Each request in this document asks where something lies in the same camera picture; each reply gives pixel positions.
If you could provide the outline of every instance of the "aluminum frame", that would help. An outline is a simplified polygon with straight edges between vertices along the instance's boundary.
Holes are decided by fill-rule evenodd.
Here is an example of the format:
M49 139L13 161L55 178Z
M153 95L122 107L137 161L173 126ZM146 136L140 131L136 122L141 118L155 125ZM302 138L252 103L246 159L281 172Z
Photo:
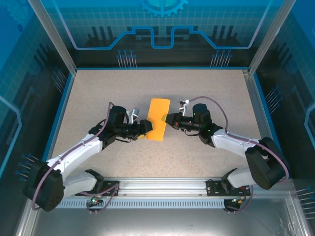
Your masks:
M243 74L244 74L245 83L247 85L247 89L251 98L252 107L256 116L260 135L262 137L274 138L272 136L272 132L268 124L266 113L264 112L264 107L262 105L262 101L259 96L257 84L253 76L250 76L248 70L243 70Z
M174 199L190 202L205 202L206 200L231 199L232 197L207 197L206 181L209 178L105 178L120 182L119 195L115 197L118 201L150 202L161 199ZM271 190L261 189L254 186L253 199L284 199L287 205L288 217L291 219L297 236L310 236L310 230L306 223L305 216L297 198L294 185L290 179L285 184L276 184ZM87 197L69 197L67 201L87 200ZM28 200L20 222L16 236L30 236L36 220L37 211L31 208L31 201Z
M53 42L55 48L57 49L60 57L64 61L65 65L67 66L69 72L75 76L77 67L72 60L68 49L66 48L63 40L61 39L53 21L51 20L48 12L46 11L43 3L40 0L28 0L29 4L31 5L33 11L35 12L36 16L38 17L40 23L43 25L45 31L47 32L50 40Z
M286 20L286 17L290 13L296 0L284 0L275 18L273 19L270 28L268 29L264 39L262 40L259 48L253 57L249 66L249 75L252 76L257 70L259 64L267 53L270 45L277 36L282 24Z

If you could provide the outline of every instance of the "metal base plate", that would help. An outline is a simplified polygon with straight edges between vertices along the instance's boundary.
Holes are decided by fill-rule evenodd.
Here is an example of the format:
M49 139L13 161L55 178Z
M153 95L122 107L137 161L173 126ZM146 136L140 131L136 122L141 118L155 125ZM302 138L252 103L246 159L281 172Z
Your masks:
M230 194L227 194L221 185L221 180L217 181L210 179L206 181L206 189L208 197L242 197L244 194L248 197L251 195L250 188L248 188L245 193L242 189L235 188L230 191Z
M112 186L114 186L114 184L116 184L116 183L119 184L119 181L108 181L108 180L104 181L103 182L103 187L102 187L103 191L106 190L106 189L109 189ZM114 190L115 189L112 189L111 191L109 191L107 193L104 193L102 196L104 196L104 197L111 197L113 192L114 192ZM116 193L114 194L115 197L118 196L118 192L119 192L119 188L117 189ZM78 193L78 194L76 194L76 196L85 196L85 195Z
M91 209L103 208L108 198ZM89 199L66 198L56 208L86 208ZM113 199L109 209L220 209L224 208L223 199Z

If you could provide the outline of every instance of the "blue border trim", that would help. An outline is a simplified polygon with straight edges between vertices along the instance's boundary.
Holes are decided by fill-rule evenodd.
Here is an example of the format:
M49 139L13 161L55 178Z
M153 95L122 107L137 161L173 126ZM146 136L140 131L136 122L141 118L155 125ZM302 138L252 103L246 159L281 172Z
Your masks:
M18 136L19 136L19 134L20 134L20 131L21 131L21 129L22 129L22 120L21 120L21 114L20 114L19 109L17 109L13 104L9 103L9 102L8 102L4 97L2 97L2 96L0 96L0 101L3 102L6 106L8 106L8 108L9 108L10 110L12 110L12 111L16 114L16 118L17 118L18 124L19 124L18 127L17 127L17 129L16 129L16 131L15 131L15 134L14 134L14 136L13 136L13 138L12 138L12 141L11 141L11 143L10 143L10 146L9 146L9 148L8 148L8 151L6 152L6 155L5 155L4 160L3 160L2 164L1 164L1 167L0 167L0 178L1 178L1 176L2 176L2 174L3 174L3 171L4 171L4 169L5 169L5 166L6 166L8 160L9 160L9 157L10 157L10 155L11 155L11 152L12 152L12 150L13 150L13 148L14 148L15 142L16 142L16 140L17 140L17 138L18 138Z
M279 140L278 140L278 137L277 137L277 134L276 134L276 130L275 130L274 124L272 123L271 116L270 116L270 113L269 113L269 110L268 110L268 106L267 106L264 94L262 92L262 89L261 89L261 86L260 86L260 82L258 80L256 72L254 73L253 77L254 77L254 80L255 80L255 83L256 83L256 86L257 86L257 89L258 89L258 93L259 93L259 96L260 96L260 100L261 100L262 106L264 108L264 111L265 111L265 114L266 114L266 117L267 117L267 121L268 121L268 125L270 127L270 130L271 130L272 138L275 141L275 143L278 146L278 148L281 150L280 143L279 143Z
M117 68L117 67L78 67L78 70L181 70L181 69L212 69L212 70L247 70L246 66L239 67L212 67L212 66L183 66L183 67L133 67L133 68Z
M59 129L61 126L61 122L63 120L65 108L67 106L68 99L70 97L70 92L72 89L73 82L74 82L74 76L70 73L68 76L68 79L67 79L67 83L65 84L65 87L63 90L63 95L62 95L61 100L60 100L60 104L59 104L59 107L58 107L58 110L57 110L57 113L55 116L55 121L53 123L53 127L50 131L50 135L49 135L49 138L47 141L45 152L44 152L44 155L42 158L43 161L46 161L53 154L53 150L54 150L57 136L59 133Z

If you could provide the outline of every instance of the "orange sponge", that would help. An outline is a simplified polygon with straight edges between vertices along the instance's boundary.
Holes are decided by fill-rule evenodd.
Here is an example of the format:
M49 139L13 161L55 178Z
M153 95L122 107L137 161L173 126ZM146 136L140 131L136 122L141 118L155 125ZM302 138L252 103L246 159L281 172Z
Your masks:
M146 139L163 141L166 123L162 121L162 118L168 114L170 104L171 100L168 99L151 99L148 121L152 122L153 130L147 133Z

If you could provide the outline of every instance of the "metal enclosure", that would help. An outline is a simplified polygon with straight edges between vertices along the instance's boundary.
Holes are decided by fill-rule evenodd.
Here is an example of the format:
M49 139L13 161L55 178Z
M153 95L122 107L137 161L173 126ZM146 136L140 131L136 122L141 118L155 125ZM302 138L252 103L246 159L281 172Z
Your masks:
M0 1L1 235L312 235L314 204L300 200L315 187L314 7L312 0ZM205 178L118 178L125 188L98 217L70 208L78 198L32 211L22 194L28 158L51 157L76 71L166 67L243 69L260 134L277 142L292 180L255 187L248 212L236 215L205 197ZM194 190L181 194L187 184Z

